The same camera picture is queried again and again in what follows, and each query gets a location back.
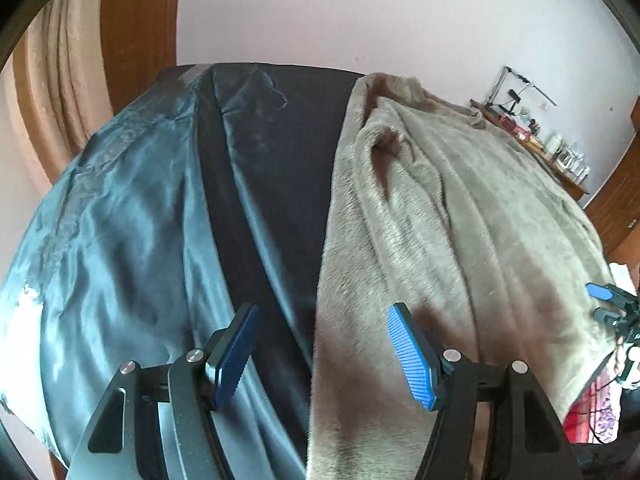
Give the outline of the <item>beige fleece garment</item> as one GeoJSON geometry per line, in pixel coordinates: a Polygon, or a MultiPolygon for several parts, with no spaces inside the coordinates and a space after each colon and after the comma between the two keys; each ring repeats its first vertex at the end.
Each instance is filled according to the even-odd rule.
{"type": "Polygon", "coordinates": [[[565,416],[614,347],[586,291],[610,278],[585,211],[507,133],[413,78],[359,78],[334,157],[308,477],[418,469],[435,416],[390,342],[393,304],[475,362],[526,362],[565,416]]]}

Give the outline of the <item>beige curtain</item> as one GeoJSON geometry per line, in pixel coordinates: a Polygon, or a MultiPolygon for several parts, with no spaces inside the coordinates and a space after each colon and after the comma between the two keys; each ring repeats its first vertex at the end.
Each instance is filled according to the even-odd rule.
{"type": "Polygon", "coordinates": [[[101,0],[51,0],[29,24],[3,71],[10,121],[43,193],[114,116],[100,11],[101,0]]]}

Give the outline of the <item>clear glass jars on table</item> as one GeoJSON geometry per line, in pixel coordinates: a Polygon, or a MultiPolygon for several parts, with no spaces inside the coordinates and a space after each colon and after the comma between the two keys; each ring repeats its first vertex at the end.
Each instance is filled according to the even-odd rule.
{"type": "Polygon", "coordinates": [[[578,148],[576,143],[568,144],[559,133],[552,131],[544,144],[544,150],[549,157],[549,162],[562,174],[565,174],[576,184],[588,177],[591,168],[585,162],[584,153],[578,148]]]}

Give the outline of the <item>wooden side table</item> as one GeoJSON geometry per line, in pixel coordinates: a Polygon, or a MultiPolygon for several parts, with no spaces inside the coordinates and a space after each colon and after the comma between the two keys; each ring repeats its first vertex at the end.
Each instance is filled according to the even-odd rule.
{"type": "Polygon", "coordinates": [[[568,194],[570,194],[570,196],[572,196],[574,200],[576,200],[576,202],[579,202],[584,196],[587,196],[589,194],[589,192],[581,184],[574,182],[566,172],[563,172],[561,169],[555,166],[555,164],[552,164],[550,160],[544,158],[544,152],[541,151],[540,148],[536,148],[536,146],[533,146],[533,144],[528,141],[521,140],[514,132],[509,131],[503,125],[503,123],[500,122],[498,114],[493,110],[490,110],[484,104],[476,102],[473,99],[470,99],[470,105],[479,110],[480,114],[482,114],[488,122],[491,122],[496,127],[505,131],[511,138],[518,142],[518,144],[525,148],[529,152],[529,154],[532,154],[538,160],[541,166],[543,166],[544,169],[547,170],[548,173],[551,174],[555,178],[555,180],[559,182],[562,188],[564,188],[564,190],[568,194]]]}

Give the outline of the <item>red patterned cloth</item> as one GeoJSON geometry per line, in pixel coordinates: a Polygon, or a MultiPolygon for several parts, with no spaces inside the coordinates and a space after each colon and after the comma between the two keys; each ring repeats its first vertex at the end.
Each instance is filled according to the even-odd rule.
{"type": "Polygon", "coordinates": [[[617,439],[623,388],[616,376],[612,359],[573,404],[563,422],[570,443],[609,444],[617,439]]]}

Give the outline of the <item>brown wooden door frame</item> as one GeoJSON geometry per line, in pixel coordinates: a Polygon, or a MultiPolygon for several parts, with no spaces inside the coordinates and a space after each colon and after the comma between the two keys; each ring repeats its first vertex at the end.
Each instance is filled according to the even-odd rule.
{"type": "Polygon", "coordinates": [[[178,0],[101,0],[107,92],[119,113],[177,64],[178,0]]]}

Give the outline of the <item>dark blue satin sheet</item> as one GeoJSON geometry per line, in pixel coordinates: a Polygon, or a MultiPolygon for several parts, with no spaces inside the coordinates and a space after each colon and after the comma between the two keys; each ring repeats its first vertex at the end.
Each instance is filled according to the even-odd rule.
{"type": "Polygon", "coordinates": [[[250,302],[259,338],[216,417],[224,452],[239,479],[305,477],[317,284],[356,79],[166,70],[63,171],[1,287],[1,404],[62,462],[122,362],[175,361],[250,302]]]}

